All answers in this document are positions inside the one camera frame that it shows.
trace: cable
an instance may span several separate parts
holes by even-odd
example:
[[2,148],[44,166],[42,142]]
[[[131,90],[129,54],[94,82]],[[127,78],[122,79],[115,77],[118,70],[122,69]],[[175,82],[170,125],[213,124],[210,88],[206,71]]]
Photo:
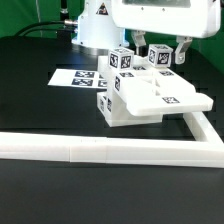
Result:
[[36,28],[36,29],[32,29],[32,30],[28,30],[27,32],[25,32],[22,36],[25,37],[27,34],[35,32],[35,31],[57,31],[57,29],[50,29],[50,28]]
[[[32,32],[35,32],[35,31],[58,31],[60,29],[50,29],[50,28],[36,28],[36,29],[32,29],[32,30],[28,30],[27,32],[25,32],[23,34],[23,36],[26,36],[27,34],[29,33],[32,33]],[[75,31],[74,30],[71,30],[71,29],[62,29],[63,31],[66,31],[66,32],[71,32],[71,33],[74,33]]]
[[23,29],[21,29],[20,31],[18,31],[15,36],[19,36],[20,34],[22,34],[23,32],[31,29],[31,28],[34,28],[34,27],[37,27],[37,26],[46,26],[46,25],[57,25],[57,24],[64,24],[64,21],[48,21],[48,22],[40,22],[40,23],[34,23],[34,24],[31,24],[29,26],[26,26],[24,27]]
[[67,0],[61,0],[61,20],[69,19]]
[[36,0],[36,8],[37,8],[37,17],[38,17],[38,22],[41,22],[41,15],[40,15],[40,5],[39,5],[39,0]]

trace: white block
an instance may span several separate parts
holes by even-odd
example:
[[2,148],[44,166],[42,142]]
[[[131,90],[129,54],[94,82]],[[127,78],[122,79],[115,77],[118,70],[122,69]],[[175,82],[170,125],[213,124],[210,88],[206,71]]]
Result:
[[136,77],[132,71],[116,73],[114,90],[125,103],[127,103],[128,98],[137,96],[141,98],[143,94],[155,95],[152,77],[151,82],[146,82],[140,77]]
[[97,107],[103,115],[106,109],[106,103],[107,103],[106,92],[97,93]]
[[116,48],[109,50],[108,65],[112,69],[127,70],[133,68],[134,51],[127,48]]
[[127,109],[134,116],[176,114],[212,109],[213,100],[202,93],[190,96],[142,96],[127,100]]
[[150,44],[148,61],[154,67],[170,67],[173,49],[164,44]]
[[159,123],[162,122],[163,117],[162,114],[142,117],[133,116],[127,110],[126,103],[113,89],[107,92],[107,103],[104,115],[110,127]]

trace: white plastic object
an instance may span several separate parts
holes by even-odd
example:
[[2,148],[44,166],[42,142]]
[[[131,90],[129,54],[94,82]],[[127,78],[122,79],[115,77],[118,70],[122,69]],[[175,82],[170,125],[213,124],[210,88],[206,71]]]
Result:
[[154,67],[170,67],[173,49],[165,44],[150,44],[148,62]]
[[85,0],[84,11],[78,17],[78,33],[72,43],[93,49],[128,46],[124,29],[112,19],[111,0]]
[[108,65],[113,69],[126,70],[133,68],[134,51],[119,47],[109,50]]
[[172,2],[111,0],[113,19],[118,27],[198,38],[220,29],[220,1],[182,0],[179,6]]

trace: black tabletop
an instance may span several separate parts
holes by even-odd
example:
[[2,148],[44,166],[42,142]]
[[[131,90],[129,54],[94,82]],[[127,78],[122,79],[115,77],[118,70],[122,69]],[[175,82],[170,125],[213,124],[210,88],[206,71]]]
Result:
[[[56,68],[97,69],[69,43],[0,39],[0,131],[192,140],[181,115],[109,128],[96,90],[49,87]],[[224,139],[224,76],[197,51],[172,69],[215,101]],[[224,223],[223,169],[0,160],[0,223]]]

